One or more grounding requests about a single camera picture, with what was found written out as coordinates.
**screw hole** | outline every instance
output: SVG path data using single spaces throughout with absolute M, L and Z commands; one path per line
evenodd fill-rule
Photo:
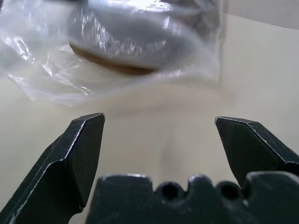
M 178 198 L 178 188 L 172 184 L 167 184 L 162 187 L 162 196 L 169 201 Z
M 239 191 L 234 186 L 224 185 L 221 187 L 221 194 L 228 200 L 235 200 L 239 197 Z

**brown base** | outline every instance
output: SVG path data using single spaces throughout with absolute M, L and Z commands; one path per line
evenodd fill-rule
M 111 69 L 113 71 L 121 72 L 124 74 L 130 74 L 130 75 L 146 75 L 155 71 L 155 69 L 138 68 L 132 65 L 127 65 L 127 64 L 122 64 L 111 60 L 107 60 L 102 57 L 96 56 L 92 53 L 89 53 L 87 51 L 84 51 L 71 43 L 70 43 L 70 47 L 72 48 L 72 50 L 76 55 L 83 57 L 91 62 L 97 63 L 98 65 L 101 65 L 105 68 Z

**object inside plastic bag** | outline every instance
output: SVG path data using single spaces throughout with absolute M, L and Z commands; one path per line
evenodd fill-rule
M 12 1 L 0 14 L 0 72 L 31 99 L 68 106 L 175 77 L 217 80 L 220 9 L 216 0 Z M 74 54 L 70 44 L 151 73 L 115 72 Z

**white tabletop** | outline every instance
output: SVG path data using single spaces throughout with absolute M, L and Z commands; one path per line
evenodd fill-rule
M 184 79 L 68 108 L 32 102 L 1 76 L 0 208 L 70 121 L 95 112 L 106 114 L 97 177 L 141 173 L 154 187 L 170 180 L 184 188 L 192 174 L 235 181 L 215 116 L 259 121 L 299 153 L 299 31 L 232 15 L 224 28 L 221 86 Z M 84 223 L 87 210 L 70 223 Z

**clear plastic bag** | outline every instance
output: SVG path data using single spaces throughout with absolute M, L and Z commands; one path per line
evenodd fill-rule
M 111 92 L 219 75 L 220 0 L 10 0 L 0 13 L 0 72 L 31 99 L 74 106 Z M 73 53 L 155 72 L 124 75 Z

